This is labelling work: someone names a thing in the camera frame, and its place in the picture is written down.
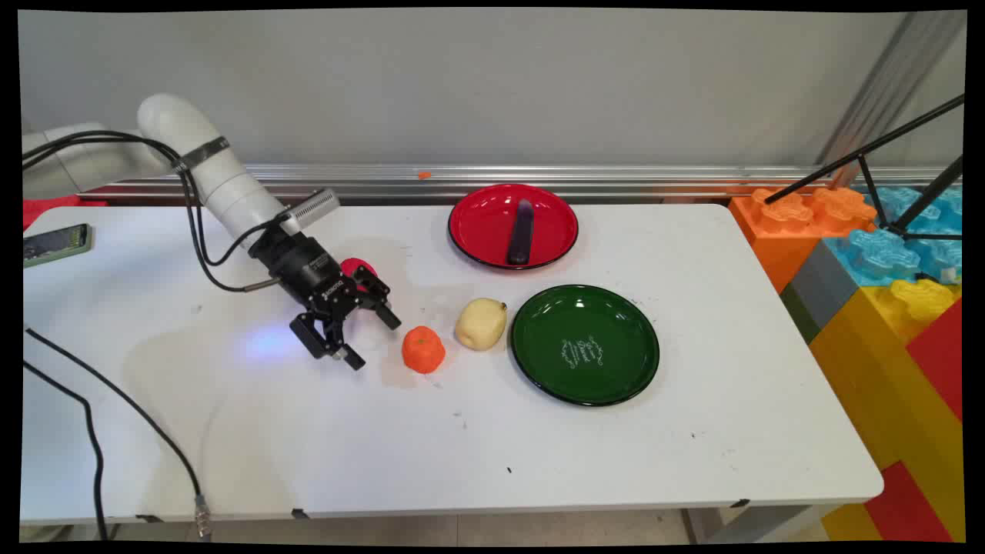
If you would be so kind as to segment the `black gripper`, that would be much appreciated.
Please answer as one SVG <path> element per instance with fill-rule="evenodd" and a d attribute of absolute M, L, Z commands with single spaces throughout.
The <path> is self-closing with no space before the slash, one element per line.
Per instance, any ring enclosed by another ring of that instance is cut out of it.
<path fill-rule="evenodd" d="M 365 359 L 345 341 L 340 323 L 354 309 L 375 313 L 391 330 L 402 324 L 389 304 L 387 284 L 372 271 L 349 276 L 312 236 L 290 235 L 274 225 L 250 246 L 249 256 L 306 309 L 289 323 L 289 329 L 313 358 L 329 355 L 353 371 L 365 367 Z"/>

